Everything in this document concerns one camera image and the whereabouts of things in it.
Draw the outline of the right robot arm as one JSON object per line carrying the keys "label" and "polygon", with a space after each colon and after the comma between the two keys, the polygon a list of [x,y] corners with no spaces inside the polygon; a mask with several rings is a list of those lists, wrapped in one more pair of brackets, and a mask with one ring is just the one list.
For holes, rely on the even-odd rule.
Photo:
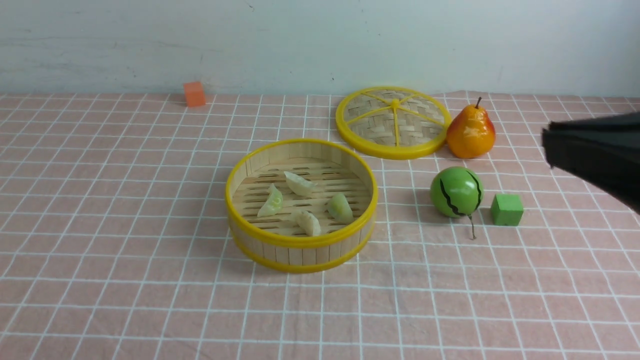
{"label": "right robot arm", "polygon": [[551,121],[541,132],[544,157],[640,212],[640,114]]}

